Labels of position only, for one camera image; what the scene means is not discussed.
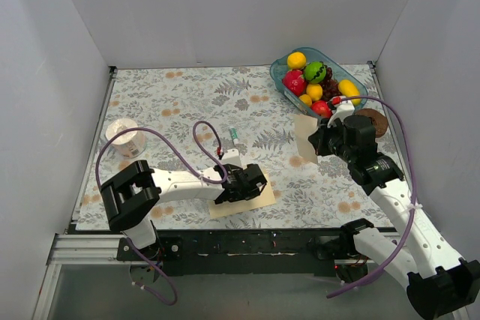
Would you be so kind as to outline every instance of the red apple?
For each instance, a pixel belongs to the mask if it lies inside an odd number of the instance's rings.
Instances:
[[[330,118],[332,116],[332,111],[330,110],[329,105],[323,100],[318,100],[313,103],[310,109],[312,109],[315,114],[324,118]]]
[[[291,70],[285,74],[282,83],[297,97],[303,94],[307,88],[307,82],[303,79],[301,70]]]

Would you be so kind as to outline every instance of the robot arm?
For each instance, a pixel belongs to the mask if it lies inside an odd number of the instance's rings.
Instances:
[[[205,199],[220,204],[261,194],[267,180],[257,164],[248,164],[244,169],[236,149],[228,150],[221,163],[228,175],[222,184],[202,181],[190,172],[151,169],[146,160],[130,164],[100,188],[110,230],[123,232],[141,250],[157,242],[155,228],[148,219],[157,203]],[[219,166],[204,169],[200,174],[213,181],[224,176]]]
[[[383,210],[402,235],[407,227],[410,190],[395,162],[378,152],[375,128],[368,117],[353,114],[353,106],[332,102],[335,113],[319,123],[308,140],[318,156],[335,154],[344,160],[354,182]],[[351,252],[384,262],[395,245],[365,219],[342,227]],[[410,303],[424,319],[435,319],[475,301],[480,289],[480,264],[467,262],[421,209],[402,249],[385,270],[405,289]]]

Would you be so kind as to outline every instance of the lemon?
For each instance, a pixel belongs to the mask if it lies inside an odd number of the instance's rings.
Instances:
[[[286,64],[290,69],[302,69],[307,64],[307,58],[303,52],[293,52],[288,55]]]
[[[320,84],[308,84],[307,94],[312,101],[318,101],[323,95],[323,89]]]
[[[357,89],[355,84],[350,82],[348,79],[343,79],[338,83],[338,91],[345,95],[346,97],[356,97],[360,95],[360,91]],[[357,106],[362,102],[362,99],[353,99],[352,104]]]
[[[309,108],[312,106],[312,98],[308,94],[303,94],[298,97],[301,101],[305,103]]]

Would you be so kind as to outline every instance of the table surface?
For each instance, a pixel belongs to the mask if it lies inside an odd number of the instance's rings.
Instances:
[[[369,95],[378,92],[368,65],[344,65]],[[374,102],[368,108],[383,112]],[[132,118],[140,126],[165,135],[198,169],[212,162],[196,146],[191,128],[198,120],[210,121],[220,134],[223,148],[233,147],[229,128],[240,140],[236,147],[243,164],[258,163],[271,179],[275,205],[211,219],[205,200],[186,199],[155,206],[150,213],[157,229],[271,229],[329,228],[364,217],[375,226],[392,226],[386,215],[353,183],[347,166],[337,157],[305,162],[297,154],[292,114],[297,110],[275,88],[269,67],[216,67],[187,69],[119,70],[97,144],[105,143],[105,130],[117,118]],[[207,149],[216,149],[210,129],[199,127]],[[183,170],[174,153],[151,134],[147,148],[137,159],[150,167]],[[398,164],[390,130],[379,138],[379,150]],[[134,160],[126,160],[110,148],[100,165],[107,180]],[[108,230],[104,204],[95,183],[94,164],[88,174],[76,229]]]

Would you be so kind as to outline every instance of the white panel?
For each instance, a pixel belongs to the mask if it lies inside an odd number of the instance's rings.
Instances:
[[[469,260],[480,259],[479,19],[480,0],[409,0],[378,63],[406,122],[420,201]]]
[[[193,66],[180,0],[73,0],[108,65]]]
[[[119,67],[268,64],[297,46],[378,58],[407,0],[73,0]]]
[[[197,61],[269,64],[298,46],[376,60],[407,0],[187,0]]]
[[[71,0],[0,0],[0,319],[30,319],[108,68]]]

